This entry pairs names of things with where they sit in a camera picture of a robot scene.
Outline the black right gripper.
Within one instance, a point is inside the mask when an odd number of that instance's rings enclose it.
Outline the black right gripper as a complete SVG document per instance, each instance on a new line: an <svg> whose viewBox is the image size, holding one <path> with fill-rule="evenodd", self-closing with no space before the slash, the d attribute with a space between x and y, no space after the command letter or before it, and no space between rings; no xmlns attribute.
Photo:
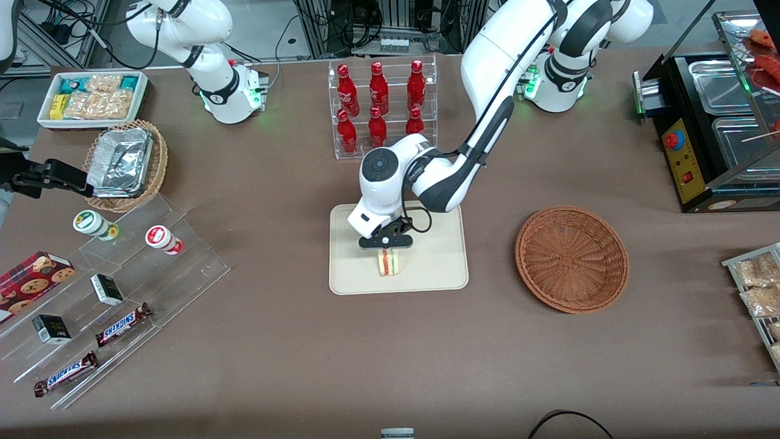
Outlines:
<svg viewBox="0 0 780 439"><path fill-rule="evenodd" d="M44 164L17 166L9 172L9 191L38 199L44 187L93 197L94 187L87 178L88 174L81 169L56 159L47 159Z"/></svg>

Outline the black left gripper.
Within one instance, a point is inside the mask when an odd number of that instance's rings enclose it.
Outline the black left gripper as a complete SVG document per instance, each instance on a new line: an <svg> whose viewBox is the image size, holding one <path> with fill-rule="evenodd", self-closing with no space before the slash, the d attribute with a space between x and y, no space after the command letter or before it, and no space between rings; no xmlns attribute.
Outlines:
<svg viewBox="0 0 780 439"><path fill-rule="evenodd" d="M370 237L360 237L362 249L411 248L413 238L408 234L412 229L409 221L392 221L384 227L378 227Z"/></svg>

